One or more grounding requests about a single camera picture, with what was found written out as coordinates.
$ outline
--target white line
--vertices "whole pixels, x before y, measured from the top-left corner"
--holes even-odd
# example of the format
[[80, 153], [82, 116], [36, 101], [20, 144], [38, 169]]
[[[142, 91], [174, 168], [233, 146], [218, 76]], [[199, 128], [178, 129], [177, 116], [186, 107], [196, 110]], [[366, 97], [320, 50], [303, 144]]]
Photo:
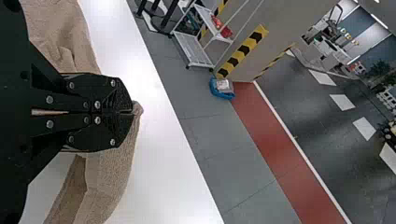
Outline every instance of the white line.
[[347, 214], [344, 212], [343, 208], [340, 206], [340, 204], [335, 200], [334, 196], [332, 196], [332, 193], [330, 192], [330, 190], [327, 188], [326, 184], [323, 182], [323, 180], [321, 179], [320, 175], [318, 174], [317, 170], [315, 170], [315, 167], [312, 165], [312, 163], [309, 161], [309, 159], [306, 157], [305, 153], [303, 152], [303, 150], [300, 148], [300, 146], [298, 145], [297, 141], [294, 139], [293, 135], [290, 133], [288, 127], [286, 126], [286, 124], [283, 122], [282, 118], [276, 113], [274, 107], [271, 105], [270, 101], [268, 100], [268, 98], [265, 96], [264, 92], [262, 91], [262, 89], [260, 88], [259, 84], [257, 84], [256, 81], [253, 82], [254, 85], [256, 86], [256, 89], [259, 91], [259, 93], [262, 95], [262, 98], [264, 99], [265, 103], [268, 104], [268, 106], [271, 108], [272, 112], [274, 113], [275, 117], [277, 118], [277, 120], [279, 121], [279, 123], [282, 125], [283, 129], [285, 130], [285, 132], [288, 134], [289, 138], [291, 139], [291, 141], [293, 142], [293, 144], [296, 146], [296, 148], [298, 149], [298, 151], [300, 152], [301, 156], [304, 158], [306, 164], [308, 165], [308, 167], [311, 169], [312, 173], [314, 173], [315, 177], [317, 178], [318, 182], [320, 183], [320, 185], [324, 188], [324, 190], [327, 192], [327, 194], [329, 195], [330, 199], [332, 200], [332, 202], [334, 203], [335, 207], [337, 208], [338, 212], [340, 212], [341, 216], [344, 218], [344, 221], [347, 224], [352, 224], [352, 222], [349, 220], [349, 218], [347, 217]]

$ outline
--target metal rack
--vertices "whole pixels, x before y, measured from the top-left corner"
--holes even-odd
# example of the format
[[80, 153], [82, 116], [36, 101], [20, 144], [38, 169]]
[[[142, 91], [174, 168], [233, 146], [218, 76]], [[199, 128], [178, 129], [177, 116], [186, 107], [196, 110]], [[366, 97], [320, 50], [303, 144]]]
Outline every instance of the metal rack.
[[[210, 60], [210, 58], [207, 56], [205, 52], [206, 48], [214, 40], [228, 43], [230, 45], [233, 43], [233, 40], [230, 37], [224, 38], [221, 35], [221, 32], [230, 23], [230, 21], [242, 10], [242, 8], [249, 2], [249, 0], [245, 1], [245, 3], [235, 11], [235, 13], [231, 16], [231, 18], [228, 19], [219, 30], [216, 29], [215, 24], [212, 21], [211, 18], [211, 16], [213, 15], [212, 11], [208, 8], [201, 7], [195, 4], [195, 2], [196, 0], [193, 0], [190, 6], [187, 8], [187, 10], [185, 11], [182, 10], [183, 17], [178, 21], [177, 25], [172, 30], [171, 35], [175, 36], [178, 44], [181, 46], [181, 48], [183, 49], [184, 53], [186, 54], [189, 60], [187, 68], [189, 68], [190, 66], [198, 66], [198, 67], [208, 67], [210, 69], [213, 69], [215, 68], [216, 63], [213, 63]], [[186, 17], [186, 15], [190, 12], [192, 8], [195, 8], [195, 10], [198, 12], [200, 17], [204, 21], [206, 27], [212, 34], [212, 37], [204, 46], [202, 46], [201, 43], [198, 41], [196, 35], [189, 35], [176, 31], [176, 28], [180, 25], [180, 23], [183, 21], [183, 19]]]

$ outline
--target machine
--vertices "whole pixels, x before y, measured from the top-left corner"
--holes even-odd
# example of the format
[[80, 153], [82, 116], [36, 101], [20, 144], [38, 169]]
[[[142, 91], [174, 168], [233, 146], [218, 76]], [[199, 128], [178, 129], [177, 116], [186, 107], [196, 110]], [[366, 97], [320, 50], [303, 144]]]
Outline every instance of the machine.
[[17, 0], [0, 3], [0, 223], [19, 223], [29, 183], [60, 152], [119, 147], [134, 120], [119, 78], [60, 74], [29, 42]]

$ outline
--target yellow and black striped pillar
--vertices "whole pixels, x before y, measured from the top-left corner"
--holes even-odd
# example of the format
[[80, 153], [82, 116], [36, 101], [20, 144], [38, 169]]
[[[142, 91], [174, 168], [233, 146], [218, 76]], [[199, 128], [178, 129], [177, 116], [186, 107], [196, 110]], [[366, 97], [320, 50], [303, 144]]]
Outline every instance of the yellow and black striped pillar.
[[[218, 7], [215, 9], [215, 11], [213, 12], [213, 14], [215, 16], [218, 16], [221, 14], [221, 12], [224, 10], [225, 6], [227, 5], [227, 3], [229, 2], [229, 0], [221, 0], [220, 4], [218, 5]], [[202, 26], [201, 32], [198, 34], [197, 38], [198, 40], [201, 40], [206, 34], [207, 34], [207, 26], [204, 24]]]
[[268, 35], [268, 31], [259, 25], [243, 43], [242, 46], [233, 53], [231, 58], [217, 72], [217, 78], [225, 78], [253, 51], [257, 45]]

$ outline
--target white wall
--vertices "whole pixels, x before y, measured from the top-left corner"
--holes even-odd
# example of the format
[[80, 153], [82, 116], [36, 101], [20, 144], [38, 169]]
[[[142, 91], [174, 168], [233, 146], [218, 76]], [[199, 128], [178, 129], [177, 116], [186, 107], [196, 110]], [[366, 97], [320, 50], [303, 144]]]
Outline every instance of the white wall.
[[356, 58], [359, 55], [367, 52], [367, 50], [369, 50], [379, 42], [381, 42], [389, 34], [390, 32], [387, 29], [385, 29], [381, 24], [376, 22], [361, 35], [355, 38], [357, 41], [360, 42], [358, 46], [354, 46], [352, 43], [349, 43], [344, 47], [344, 49], [351, 58]]

